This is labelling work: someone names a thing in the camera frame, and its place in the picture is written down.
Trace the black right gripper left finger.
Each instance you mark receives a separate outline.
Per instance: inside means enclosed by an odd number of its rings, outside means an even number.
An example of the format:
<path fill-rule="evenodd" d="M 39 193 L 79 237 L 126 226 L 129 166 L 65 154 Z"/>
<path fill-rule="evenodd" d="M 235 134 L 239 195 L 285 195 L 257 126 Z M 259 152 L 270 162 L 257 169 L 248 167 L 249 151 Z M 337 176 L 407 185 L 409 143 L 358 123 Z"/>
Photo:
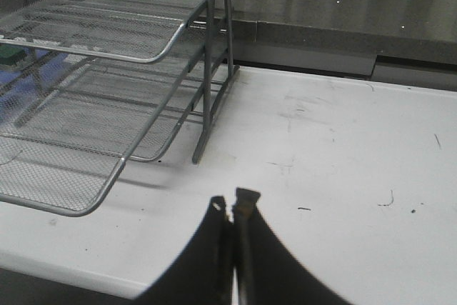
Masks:
<path fill-rule="evenodd" d="M 213 196 L 204 217 L 170 267 L 135 304 L 231 304 L 233 226 L 222 196 Z"/>

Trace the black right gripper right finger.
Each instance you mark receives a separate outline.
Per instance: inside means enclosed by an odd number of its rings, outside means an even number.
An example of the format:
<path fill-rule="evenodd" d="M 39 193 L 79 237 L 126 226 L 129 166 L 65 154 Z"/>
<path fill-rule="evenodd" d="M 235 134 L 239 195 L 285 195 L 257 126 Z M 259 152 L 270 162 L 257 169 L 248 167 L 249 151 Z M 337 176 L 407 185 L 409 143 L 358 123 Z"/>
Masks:
<path fill-rule="evenodd" d="M 240 304 L 348 304 L 280 242 L 256 205 L 261 194 L 238 187 L 233 205 Z"/>

